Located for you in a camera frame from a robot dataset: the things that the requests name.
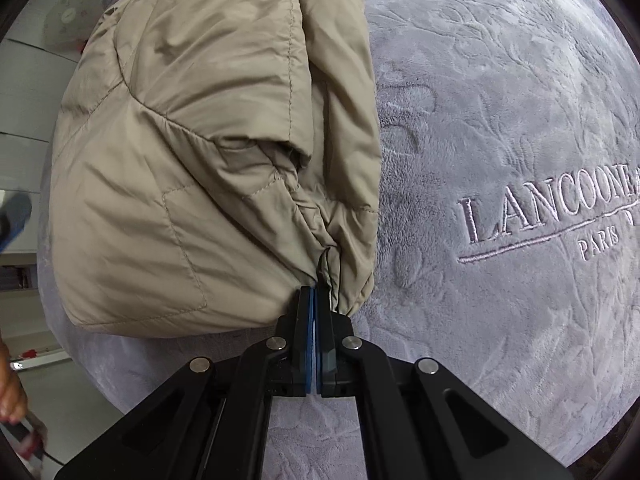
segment white wall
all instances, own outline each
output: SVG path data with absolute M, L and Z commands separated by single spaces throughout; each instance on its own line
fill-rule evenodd
M 30 0 L 0 42 L 1 190 L 31 195 L 31 220 L 7 253 L 32 253 L 38 245 L 40 177 L 60 101 L 80 53 L 53 52 L 44 41 L 47 14 L 60 0 Z

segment gray plush blanket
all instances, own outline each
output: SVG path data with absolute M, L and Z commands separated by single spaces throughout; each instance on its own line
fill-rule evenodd
M 640 67 L 597 0 L 366 0 L 382 123 L 376 289 L 356 332 L 434 356 L 564 464 L 640 395 Z M 131 409 L 176 368 L 263 331 L 84 333 L 49 265 L 49 324 Z M 274 404 L 264 477 L 365 477 L 355 406 Z

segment silver bolt head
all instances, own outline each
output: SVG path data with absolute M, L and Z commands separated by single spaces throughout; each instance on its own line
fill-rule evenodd
M 286 339 L 278 336 L 267 339 L 267 347 L 269 350 L 282 350 L 287 345 Z
M 423 374 L 433 375 L 438 371 L 440 367 L 438 366 L 438 362 L 433 359 L 420 359 L 418 361 L 418 370 L 420 370 Z
M 349 350 L 357 350 L 362 346 L 362 339 L 354 335 L 348 335 L 342 340 L 342 346 Z
M 201 374 L 202 372 L 206 372 L 209 370 L 211 364 L 206 357 L 196 357 L 192 359 L 189 363 L 189 368 L 192 372 L 196 372 L 197 374 Z

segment blue gripper pad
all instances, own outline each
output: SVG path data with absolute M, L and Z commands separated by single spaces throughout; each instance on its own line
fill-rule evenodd
M 318 323 L 318 288 L 314 287 L 314 343 L 316 345 L 316 394 L 320 395 L 322 392 L 322 349 L 320 347 L 320 338 L 318 335 L 318 329 L 320 324 Z
M 306 324 L 306 387 L 305 392 L 311 393 L 311 381 L 312 376 L 315 373 L 315 367 L 313 366 L 314 356 L 314 319 L 316 311 L 316 288 L 311 290 L 309 295 L 309 311 L 308 311 L 308 323 Z

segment beige puffer jacket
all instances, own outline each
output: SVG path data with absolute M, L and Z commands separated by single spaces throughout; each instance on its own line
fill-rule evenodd
M 52 264 L 79 326 L 171 337 L 373 287 L 380 143 L 363 0 L 121 0 L 54 134 Z

